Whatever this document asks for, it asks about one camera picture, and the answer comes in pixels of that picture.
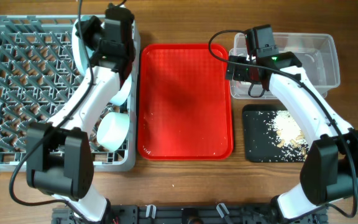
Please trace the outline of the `light blue plate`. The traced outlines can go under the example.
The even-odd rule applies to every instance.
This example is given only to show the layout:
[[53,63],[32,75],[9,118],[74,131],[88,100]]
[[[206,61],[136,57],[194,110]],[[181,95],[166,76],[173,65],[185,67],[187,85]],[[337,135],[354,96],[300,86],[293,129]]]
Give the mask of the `light blue plate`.
[[76,35],[77,28],[76,24],[78,19],[74,22],[71,32],[71,49],[73,52],[73,59],[77,70],[81,76],[86,75],[86,69],[88,68],[88,63],[86,60],[86,51],[84,51],[82,44],[80,43],[80,38]]

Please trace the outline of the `light blue bowl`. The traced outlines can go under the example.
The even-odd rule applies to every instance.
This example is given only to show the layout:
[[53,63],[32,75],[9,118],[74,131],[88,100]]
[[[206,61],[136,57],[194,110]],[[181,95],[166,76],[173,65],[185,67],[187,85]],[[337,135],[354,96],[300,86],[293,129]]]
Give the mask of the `light blue bowl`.
[[121,106],[127,100],[132,86],[132,75],[130,74],[125,80],[121,89],[110,99],[110,103],[116,106]]

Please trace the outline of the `green bowl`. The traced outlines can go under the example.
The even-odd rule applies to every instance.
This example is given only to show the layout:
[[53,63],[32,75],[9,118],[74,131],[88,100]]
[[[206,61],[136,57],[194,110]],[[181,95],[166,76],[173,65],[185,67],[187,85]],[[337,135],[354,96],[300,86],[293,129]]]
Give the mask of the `green bowl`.
[[109,152],[118,150],[129,132],[128,114],[110,112],[100,122],[96,134],[97,142]]

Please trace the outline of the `food scraps and rice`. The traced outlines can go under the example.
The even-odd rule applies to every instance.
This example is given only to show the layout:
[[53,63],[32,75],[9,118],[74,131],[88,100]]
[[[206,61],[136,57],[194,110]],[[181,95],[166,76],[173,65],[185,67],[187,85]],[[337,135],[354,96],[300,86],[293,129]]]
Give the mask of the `food scraps and rice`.
[[254,139],[258,162],[304,162],[309,150],[303,131],[287,110],[258,111]]

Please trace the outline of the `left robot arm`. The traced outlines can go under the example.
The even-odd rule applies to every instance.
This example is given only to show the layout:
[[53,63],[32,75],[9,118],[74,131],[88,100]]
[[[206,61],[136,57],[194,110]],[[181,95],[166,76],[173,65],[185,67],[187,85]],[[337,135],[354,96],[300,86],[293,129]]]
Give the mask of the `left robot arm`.
[[131,95],[139,60],[133,16],[82,17],[72,33],[74,62],[83,81],[46,123],[27,131],[26,175],[30,187],[66,204],[84,223],[115,223],[110,201],[93,186],[89,138],[115,151],[126,140],[130,118],[103,115],[106,105],[120,106]]

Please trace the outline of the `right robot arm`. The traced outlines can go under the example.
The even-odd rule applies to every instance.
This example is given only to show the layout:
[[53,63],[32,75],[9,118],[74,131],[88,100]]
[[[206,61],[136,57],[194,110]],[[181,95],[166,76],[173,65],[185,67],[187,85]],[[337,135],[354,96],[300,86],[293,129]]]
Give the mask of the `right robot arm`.
[[309,81],[292,52],[266,57],[229,56],[226,78],[260,84],[292,115],[309,151],[300,182],[275,196],[270,218],[290,223],[331,207],[347,218],[358,209],[358,129],[341,118]]

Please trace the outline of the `grey dishwasher rack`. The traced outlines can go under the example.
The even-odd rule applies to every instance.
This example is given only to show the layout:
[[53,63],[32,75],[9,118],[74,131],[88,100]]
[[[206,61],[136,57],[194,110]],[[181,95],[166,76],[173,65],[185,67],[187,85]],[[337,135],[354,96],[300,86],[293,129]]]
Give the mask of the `grey dishwasher rack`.
[[25,156],[28,125],[56,114],[82,81],[71,46],[76,19],[0,16],[0,172]]

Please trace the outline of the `black waste tray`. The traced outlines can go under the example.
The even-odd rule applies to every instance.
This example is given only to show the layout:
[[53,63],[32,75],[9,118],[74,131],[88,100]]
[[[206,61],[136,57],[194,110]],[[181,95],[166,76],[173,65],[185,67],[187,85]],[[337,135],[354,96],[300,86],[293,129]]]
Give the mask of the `black waste tray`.
[[242,109],[246,159],[251,162],[304,162],[309,145],[283,105]]

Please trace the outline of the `clear plastic bin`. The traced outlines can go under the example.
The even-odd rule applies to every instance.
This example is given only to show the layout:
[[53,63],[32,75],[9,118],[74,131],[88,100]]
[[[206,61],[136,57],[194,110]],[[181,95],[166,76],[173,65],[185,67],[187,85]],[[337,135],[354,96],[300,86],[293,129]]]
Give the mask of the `clear plastic bin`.
[[[282,52],[293,52],[303,64],[308,80],[325,98],[328,91],[340,85],[339,61],[334,39],[329,34],[274,32],[276,45]],[[237,33],[234,47],[229,55],[247,57],[245,35]],[[231,96],[238,100],[251,99],[248,95],[250,83],[230,82]]]

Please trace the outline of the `red plastic tray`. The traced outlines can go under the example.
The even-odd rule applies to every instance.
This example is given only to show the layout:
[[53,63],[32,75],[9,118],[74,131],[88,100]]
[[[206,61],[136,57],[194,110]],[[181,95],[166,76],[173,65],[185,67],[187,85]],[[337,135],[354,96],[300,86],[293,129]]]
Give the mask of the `red plastic tray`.
[[150,44],[142,52],[137,150],[151,161],[218,161],[234,148],[227,58],[218,44]]

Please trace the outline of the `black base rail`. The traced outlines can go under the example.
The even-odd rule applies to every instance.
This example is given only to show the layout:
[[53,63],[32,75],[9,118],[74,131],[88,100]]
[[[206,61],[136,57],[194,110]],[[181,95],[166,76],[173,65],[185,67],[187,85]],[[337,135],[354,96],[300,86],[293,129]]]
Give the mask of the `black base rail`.
[[186,223],[281,223],[278,211],[267,203],[242,206],[219,203],[215,206],[168,207],[113,205],[101,223],[186,224]]

